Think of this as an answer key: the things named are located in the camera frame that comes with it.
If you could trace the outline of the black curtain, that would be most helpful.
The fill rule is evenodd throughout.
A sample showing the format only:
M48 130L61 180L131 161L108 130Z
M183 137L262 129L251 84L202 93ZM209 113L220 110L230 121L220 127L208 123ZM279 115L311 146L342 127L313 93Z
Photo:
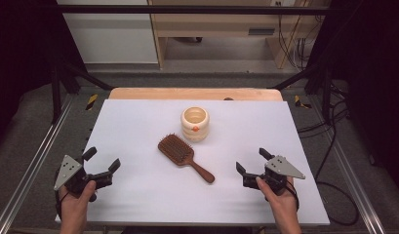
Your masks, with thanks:
M51 82L54 53L83 70L66 21L44 10L57 0L0 0L0 141L19 108L20 97Z
M329 67L348 84L348 104L372 155L399 189L399 0L331 0L309 60L339 36Z

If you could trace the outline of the black diagonal frame strut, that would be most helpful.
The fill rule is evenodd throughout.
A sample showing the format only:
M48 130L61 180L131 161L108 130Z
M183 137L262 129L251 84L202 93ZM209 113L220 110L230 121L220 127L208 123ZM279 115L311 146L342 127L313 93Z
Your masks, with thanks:
M304 89L308 95L315 95L318 93L319 89L322 89L321 116L327 124L331 124L330 100L332 75L331 71L326 65L310 65L308 68L292 76L291 78L273 86L273 89L281 91L302 78L307 79Z
M113 86L102 82L98 78L90 75L87 71L84 71L71 63L65 62L54 65L51 71L53 124L55 124L61 116L60 85L64 85L69 94L77 94L80 91L80 85L76 81L76 77L81 77L106 91L112 91L114 89Z

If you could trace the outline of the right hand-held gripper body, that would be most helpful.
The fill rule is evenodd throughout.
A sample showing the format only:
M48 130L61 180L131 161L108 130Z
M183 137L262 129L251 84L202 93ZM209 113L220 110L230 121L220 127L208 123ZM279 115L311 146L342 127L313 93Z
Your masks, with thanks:
M289 177L305 179L305 175L300 170L280 155L271 157L264 164L264 172L260 175L249 174L245 169L242 169L244 187L259 189L256 181L257 177L260 177L267 183L276 195L279 195L286 189Z

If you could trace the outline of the black horizontal frame bar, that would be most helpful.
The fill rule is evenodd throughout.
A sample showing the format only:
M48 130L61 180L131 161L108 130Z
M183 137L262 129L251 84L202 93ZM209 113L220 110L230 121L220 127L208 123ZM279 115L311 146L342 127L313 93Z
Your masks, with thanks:
M56 5L54 9L71 14L198 14L198 15L302 15L326 16L330 8L240 7L240 6L147 6L147 5Z

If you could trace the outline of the person's left hand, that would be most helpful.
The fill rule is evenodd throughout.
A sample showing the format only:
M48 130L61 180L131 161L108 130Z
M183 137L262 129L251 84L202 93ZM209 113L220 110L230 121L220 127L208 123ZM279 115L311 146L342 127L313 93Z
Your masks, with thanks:
M79 195L74 195L65 186L60 189L62 223L85 223L87 221L88 204L91 196L96 192L96 185L93 180L89 181Z

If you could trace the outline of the light wooden desk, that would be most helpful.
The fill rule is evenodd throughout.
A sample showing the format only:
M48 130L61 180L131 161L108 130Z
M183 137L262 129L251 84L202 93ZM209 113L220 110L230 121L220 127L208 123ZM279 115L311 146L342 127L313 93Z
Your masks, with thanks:
M328 7L331 0L147 0L150 6ZM314 39L322 25L319 16L153 14L158 43L171 37L264 38L282 69L299 38Z

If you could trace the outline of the light wooden table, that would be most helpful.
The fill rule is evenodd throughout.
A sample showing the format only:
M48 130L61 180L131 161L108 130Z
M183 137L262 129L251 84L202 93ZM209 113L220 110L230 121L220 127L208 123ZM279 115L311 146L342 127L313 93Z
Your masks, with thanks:
M254 88L115 88L109 99L209 99L282 101L278 90Z

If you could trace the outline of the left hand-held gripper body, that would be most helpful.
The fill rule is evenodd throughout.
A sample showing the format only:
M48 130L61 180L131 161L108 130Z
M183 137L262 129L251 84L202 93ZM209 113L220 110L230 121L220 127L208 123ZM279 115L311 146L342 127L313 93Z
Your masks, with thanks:
M92 154L84 154L78 158L65 155L59 167L54 190L59 191L65 186L68 191L74 194L81 194L87 183L91 180L96 183L96 189L111 185L113 179L113 165L110 165L105 172L95 175L88 174L85 171L84 162L89 161L92 157Z

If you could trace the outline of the person's right hand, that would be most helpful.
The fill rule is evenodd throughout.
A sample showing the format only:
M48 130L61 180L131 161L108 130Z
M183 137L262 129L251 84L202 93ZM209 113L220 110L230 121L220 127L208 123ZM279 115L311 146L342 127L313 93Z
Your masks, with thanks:
M297 202L290 192L276 195L260 177L256 178L256 182L259 190L268 201L277 224L291 225L292 223L298 223Z

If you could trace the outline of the cream ribbed cup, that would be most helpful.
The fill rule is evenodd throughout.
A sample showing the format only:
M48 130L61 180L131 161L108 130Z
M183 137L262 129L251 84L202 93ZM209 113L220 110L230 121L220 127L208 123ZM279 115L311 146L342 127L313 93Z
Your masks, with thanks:
M183 136L190 141L201 141L210 131L210 115L199 106L186 108L180 116L180 123Z

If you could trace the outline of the brown wooden hairbrush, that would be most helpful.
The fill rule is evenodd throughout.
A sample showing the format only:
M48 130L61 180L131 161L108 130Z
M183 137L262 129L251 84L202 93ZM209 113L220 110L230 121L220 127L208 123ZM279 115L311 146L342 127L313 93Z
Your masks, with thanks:
M213 183L216 178L194 161L194 150L180 136L168 134L158 142L158 149L177 166L190 166L206 182Z

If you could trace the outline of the white cabinet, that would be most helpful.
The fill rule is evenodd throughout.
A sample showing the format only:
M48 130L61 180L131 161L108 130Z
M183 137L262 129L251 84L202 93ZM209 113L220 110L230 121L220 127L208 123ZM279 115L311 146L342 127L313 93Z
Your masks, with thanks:
M86 64L157 63L149 14L64 14Z

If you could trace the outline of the aluminium floor rail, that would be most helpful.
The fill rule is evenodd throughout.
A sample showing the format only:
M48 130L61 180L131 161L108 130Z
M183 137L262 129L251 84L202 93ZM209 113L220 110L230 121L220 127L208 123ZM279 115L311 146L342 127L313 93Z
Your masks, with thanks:
M330 129L325 128L325 134L330 146L326 153L326 157L331 152L335 155L335 160L339 166L340 172L344 178L346 186L350 192L351 198L356 205L359 215L361 215L364 224L370 234L386 234L385 229L377 215L363 185L361 184L357 174L353 171L346 155L338 141L335 122L331 120Z
M0 234L6 234L74 101L67 95L58 120L44 97L24 97L0 144Z

